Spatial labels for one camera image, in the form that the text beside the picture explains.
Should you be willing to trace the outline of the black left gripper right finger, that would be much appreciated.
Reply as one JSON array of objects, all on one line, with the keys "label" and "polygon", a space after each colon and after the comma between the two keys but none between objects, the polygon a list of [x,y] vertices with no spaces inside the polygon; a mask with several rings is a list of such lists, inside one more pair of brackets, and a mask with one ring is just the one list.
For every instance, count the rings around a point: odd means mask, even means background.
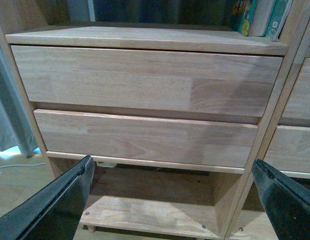
[{"label": "black left gripper right finger", "polygon": [[279,240],[310,240],[310,189],[261,159],[251,169],[260,202]]}]

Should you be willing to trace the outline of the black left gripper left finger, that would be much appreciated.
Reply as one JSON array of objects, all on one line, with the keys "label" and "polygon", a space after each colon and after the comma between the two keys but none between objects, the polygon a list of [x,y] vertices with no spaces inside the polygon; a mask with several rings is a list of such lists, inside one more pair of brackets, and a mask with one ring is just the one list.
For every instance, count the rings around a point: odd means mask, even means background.
[{"label": "black left gripper left finger", "polygon": [[95,171],[87,155],[32,197],[0,217],[0,240],[71,240]]}]

